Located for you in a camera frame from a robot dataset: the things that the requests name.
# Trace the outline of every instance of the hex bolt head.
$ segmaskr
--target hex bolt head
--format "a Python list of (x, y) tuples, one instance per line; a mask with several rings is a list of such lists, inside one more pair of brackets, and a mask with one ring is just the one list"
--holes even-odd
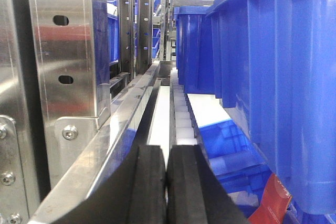
[(20, 224), (22, 222), (22, 217), (20, 214), (12, 214), (8, 217), (9, 224)]
[(11, 186), (15, 182), (15, 176), (13, 173), (2, 173), (0, 178), (1, 184), (4, 186)]
[(7, 136), (7, 129), (4, 125), (0, 124), (0, 139), (4, 139)]
[(62, 135), (66, 140), (74, 140), (78, 136), (78, 130), (75, 126), (68, 125), (63, 129)]

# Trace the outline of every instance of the white roller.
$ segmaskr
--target white roller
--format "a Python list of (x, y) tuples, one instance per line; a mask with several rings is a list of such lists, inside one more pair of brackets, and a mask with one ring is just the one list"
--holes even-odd
[(197, 139), (195, 138), (177, 138), (177, 145), (196, 145)]
[(191, 127), (192, 126), (190, 119), (176, 118), (175, 124), (176, 124), (176, 127)]
[(185, 101), (184, 95), (174, 95), (174, 102), (176, 101)]
[(176, 119), (189, 119), (190, 120), (190, 114), (189, 114), (189, 112), (175, 112), (175, 118)]
[(175, 112), (188, 112), (187, 106), (175, 106)]
[(174, 105), (175, 106), (187, 106), (187, 102), (184, 100), (184, 101), (176, 101), (174, 102)]
[(194, 129), (192, 127), (176, 127), (176, 138), (194, 138)]

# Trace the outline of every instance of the stainless steel frame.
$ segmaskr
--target stainless steel frame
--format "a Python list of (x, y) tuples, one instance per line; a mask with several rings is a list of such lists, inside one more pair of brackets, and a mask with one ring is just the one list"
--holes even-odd
[(174, 19), (174, 6), (173, 6), (173, 0), (169, 0), (169, 10), (168, 10), (168, 17), (167, 21), (169, 24), (169, 31), (167, 34), (167, 41), (166, 41), (166, 59), (172, 60), (172, 34), (174, 30), (173, 26), (173, 19)]
[(138, 0), (136, 73), (143, 74), (152, 64), (153, 0)]
[(0, 0), (0, 223), (27, 223), (50, 190), (28, 0)]
[(118, 0), (120, 72), (130, 73), (134, 78), (134, 1)]
[(161, 22), (161, 38), (160, 38), (160, 55), (159, 59), (164, 60), (166, 59), (166, 23), (167, 19), (167, 6), (169, 6), (169, 0), (161, 0), (161, 15), (160, 15), (160, 22)]
[(29, 224), (52, 223), (95, 191), (123, 161), (128, 129), (136, 130), (160, 63), (155, 61), (112, 102), (112, 116), (36, 211)]
[(54, 187), (110, 116), (107, 7), (106, 0), (29, 1)]

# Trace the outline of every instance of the red label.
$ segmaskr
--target red label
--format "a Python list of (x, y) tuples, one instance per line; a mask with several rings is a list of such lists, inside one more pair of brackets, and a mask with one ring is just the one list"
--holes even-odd
[(266, 184), (259, 208), (248, 218), (252, 224), (281, 224), (292, 196), (275, 174)]

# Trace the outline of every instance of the oval hole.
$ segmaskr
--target oval hole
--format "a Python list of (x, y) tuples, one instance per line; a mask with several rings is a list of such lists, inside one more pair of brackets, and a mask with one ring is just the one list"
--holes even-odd
[(53, 22), (55, 23), (55, 25), (58, 26), (67, 26), (69, 25), (69, 19), (67, 16), (63, 16), (63, 15), (55, 15), (53, 17)]
[(58, 81), (64, 85), (73, 84), (73, 78), (71, 76), (60, 76), (58, 77)]

